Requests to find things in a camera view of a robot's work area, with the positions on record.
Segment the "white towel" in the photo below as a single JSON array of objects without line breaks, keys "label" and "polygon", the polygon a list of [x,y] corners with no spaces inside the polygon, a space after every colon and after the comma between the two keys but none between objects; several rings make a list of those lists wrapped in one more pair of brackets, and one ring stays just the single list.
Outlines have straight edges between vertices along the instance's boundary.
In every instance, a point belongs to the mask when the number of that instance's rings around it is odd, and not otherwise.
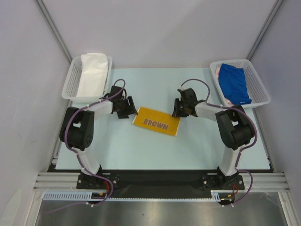
[{"label": "white towel", "polygon": [[104,53],[80,56],[82,72],[76,97],[101,97],[108,74],[108,58]]}]

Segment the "brown towel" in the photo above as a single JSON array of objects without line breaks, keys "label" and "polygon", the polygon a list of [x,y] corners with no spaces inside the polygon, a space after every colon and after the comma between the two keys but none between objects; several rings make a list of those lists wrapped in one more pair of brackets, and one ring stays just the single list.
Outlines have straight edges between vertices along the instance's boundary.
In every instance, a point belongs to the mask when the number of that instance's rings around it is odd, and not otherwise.
[{"label": "brown towel", "polygon": [[138,109],[138,114],[133,120],[133,124],[137,127],[157,133],[176,136],[180,124],[180,118],[146,107],[140,107]]}]

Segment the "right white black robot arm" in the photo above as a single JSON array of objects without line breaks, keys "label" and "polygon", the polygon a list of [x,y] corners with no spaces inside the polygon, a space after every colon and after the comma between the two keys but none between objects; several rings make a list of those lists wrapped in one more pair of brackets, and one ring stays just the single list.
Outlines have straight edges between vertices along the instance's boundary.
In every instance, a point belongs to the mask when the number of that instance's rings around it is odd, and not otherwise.
[{"label": "right white black robot arm", "polygon": [[252,138],[257,140],[257,132],[253,121],[247,116],[240,105],[233,107],[210,104],[198,100],[192,88],[178,89],[180,98],[174,100],[174,118],[194,116],[206,118],[217,123],[221,140],[225,146],[223,158],[217,168],[213,182],[204,178],[206,187],[229,189],[238,180],[238,164],[242,151],[252,145]]}]

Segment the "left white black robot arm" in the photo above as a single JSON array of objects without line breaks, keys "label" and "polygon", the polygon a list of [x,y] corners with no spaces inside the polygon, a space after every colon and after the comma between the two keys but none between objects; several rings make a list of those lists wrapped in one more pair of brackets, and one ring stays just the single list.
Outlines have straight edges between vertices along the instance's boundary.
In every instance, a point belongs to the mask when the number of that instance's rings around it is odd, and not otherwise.
[{"label": "left white black robot arm", "polygon": [[138,114],[132,96],[127,95],[124,87],[113,85],[110,93],[94,103],[81,108],[68,107],[61,125],[60,141],[76,155],[81,172],[88,175],[87,183],[92,188],[99,188],[103,184],[103,176],[99,174],[101,165],[93,151],[89,150],[94,138],[95,120],[113,113],[119,119]]}]

